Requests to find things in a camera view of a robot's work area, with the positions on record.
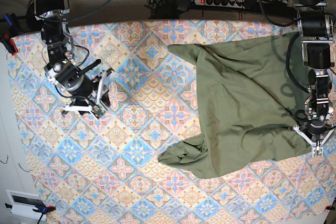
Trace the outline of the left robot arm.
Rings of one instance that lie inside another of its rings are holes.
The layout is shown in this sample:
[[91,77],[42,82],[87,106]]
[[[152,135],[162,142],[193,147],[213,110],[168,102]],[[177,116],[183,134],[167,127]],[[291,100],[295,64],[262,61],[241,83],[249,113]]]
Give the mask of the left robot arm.
[[[333,116],[333,105],[329,99],[332,81],[328,71],[335,63],[335,59],[331,57],[335,17],[327,12],[327,0],[291,1],[297,11],[295,23],[298,32],[288,46],[286,71],[292,82],[308,94],[302,111],[305,114],[301,118],[303,127],[295,125],[292,129],[311,145],[313,156],[321,156],[324,143],[335,129],[335,124],[327,124]],[[301,39],[303,64],[310,68],[306,87],[295,80],[289,67],[291,49],[297,38]]]

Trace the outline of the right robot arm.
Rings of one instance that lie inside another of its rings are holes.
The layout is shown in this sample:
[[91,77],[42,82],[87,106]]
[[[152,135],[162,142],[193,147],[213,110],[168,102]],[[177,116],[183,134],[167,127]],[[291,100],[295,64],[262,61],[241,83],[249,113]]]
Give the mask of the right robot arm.
[[67,98],[71,102],[64,106],[62,114],[78,112],[100,119],[110,105],[104,81],[112,69],[91,79],[86,73],[101,64],[101,60],[85,68],[75,61],[76,46],[65,19],[69,11],[68,0],[33,0],[28,8],[29,16],[39,22],[41,38],[47,47],[49,61],[44,67],[45,75],[56,90],[64,88],[69,93]]

